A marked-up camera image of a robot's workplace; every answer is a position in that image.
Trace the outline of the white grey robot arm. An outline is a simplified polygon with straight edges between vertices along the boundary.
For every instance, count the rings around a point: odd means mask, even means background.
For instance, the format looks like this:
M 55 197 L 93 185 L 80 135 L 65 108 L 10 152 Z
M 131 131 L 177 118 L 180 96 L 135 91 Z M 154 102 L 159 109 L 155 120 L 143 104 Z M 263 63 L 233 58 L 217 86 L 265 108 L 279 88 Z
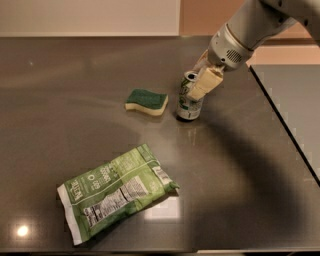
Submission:
M 215 33 L 194 66 L 197 77 L 187 97 L 202 99 L 238 69 L 267 39 L 300 23 L 320 45 L 320 0 L 245 0 Z

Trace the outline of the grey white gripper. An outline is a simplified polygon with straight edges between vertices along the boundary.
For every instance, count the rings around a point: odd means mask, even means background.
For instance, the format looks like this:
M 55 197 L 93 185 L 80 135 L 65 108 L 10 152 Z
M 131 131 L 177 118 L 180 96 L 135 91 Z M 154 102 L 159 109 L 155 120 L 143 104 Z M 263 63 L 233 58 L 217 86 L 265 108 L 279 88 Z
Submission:
M 220 69 L 203 66 L 210 62 L 224 66 L 226 71 L 236 70 L 251 58 L 253 48 L 254 40 L 246 27 L 235 22 L 225 23 L 212 37 L 208 51 L 205 50 L 194 65 L 193 70 L 200 72 L 187 97 L 199 101 L 223 81 Z

